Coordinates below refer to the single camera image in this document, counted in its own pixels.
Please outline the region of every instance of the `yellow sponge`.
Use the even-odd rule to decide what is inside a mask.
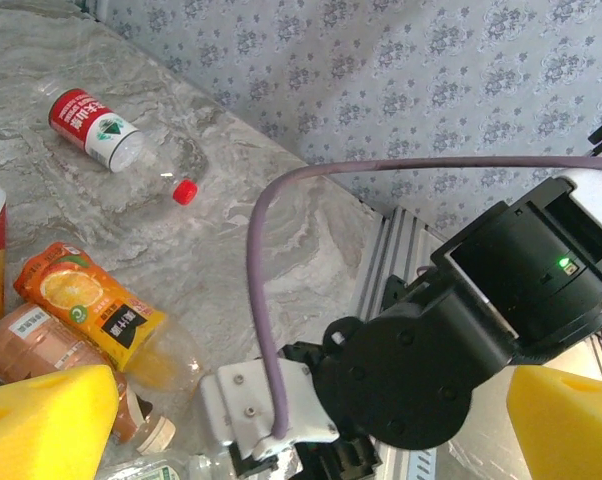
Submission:
[[[118,403],[106,365],[0,387],[0,480],[92,480]]]
[[[602,382],[518,367],[508,412],[534,480],[602,480]]]

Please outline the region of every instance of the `floral wallpaper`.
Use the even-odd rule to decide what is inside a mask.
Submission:
[[[103,2],[84,3],[309,163],[582,155],[602,123],[602,0]],[[449,235],[549,173],[335,180],[383,212],[402,205]]]

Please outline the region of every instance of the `plastic bottle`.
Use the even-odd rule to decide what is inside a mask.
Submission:
[[[36,84],[35,91],[48,124],[110,171],[136,164],[130,176],[153,184],[145,185],[150,190],[169,194],[181,205],[196,196],[196,183],[169,158],[160,158],[138,128],[84,90],[47,77]]]
[[[167,450],[97,472],[95,480],[232,480],[236,475],[228,454],[210,459]]]
[[[0,320],[0,380],[5,383],[101,364],[112,368],[94,347],[36,305],[22,305]],[[174,424],[138,398],[122,374],[114,376],[119,409],[112,433],[141,454],[163,451],[174,436]]]
[[[26,262],[14,288],[79,330],[143,386],[189,395],[205,374],[192,335],[121,286],[82,250],[56,242]]]
[[[199,187],[169,157],[159,158],[157,150],[156,146],[148,145],[126,174],[141,179],[148,190],[169,195],[180,205],[188,205]]]
[[[35,91],[50,127],[112,172],[126,168],[143,150],[139,129],[84,90],[47,77]]]

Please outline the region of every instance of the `clear plastic bottle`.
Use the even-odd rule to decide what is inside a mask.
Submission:
[[[196,196],[197,184],[169,156],[157,155],[139,129],[84,90],[46,77],[35,85],[35,95],[50,127],[110,171],[125,169],[131,181],[169,194],[181,205]]]
[[[112,367],[94,347],[35,305],[22,305],[0,320],[1,381],[18,382],[80,365]],[[112,433],[144,455],[165,450],[174,424],[137,397],[122,374],[113,373],[119,409]]]
[[[125,371],[149,388],[194,394],[206,373],[205,363],[192,334],[178,321],[167,318],[130,357]]]
[[[131,178],[141,179],[144,187],[150,191],[169,195],[180,205],[188,205],[199,187],[180,171],[179,167],[167,156],[160,157],[159,150],[146,142],[146,148],[138,160],[126,171]]]
[[[50,127],[112,172],[128,167],[143,150],[141,131],[84,90],[46,77],[35,93]]]
[[[167,450],[97,472],[95,480],[232,480],[236,479],[228,454],[210,459]]]

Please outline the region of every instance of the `orange label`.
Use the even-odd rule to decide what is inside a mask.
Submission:
[[[14,288],[84,333],[119,370],[148,335],[165,320],[163,312],[140,301],[82,250],[53,243],[31,258]]]

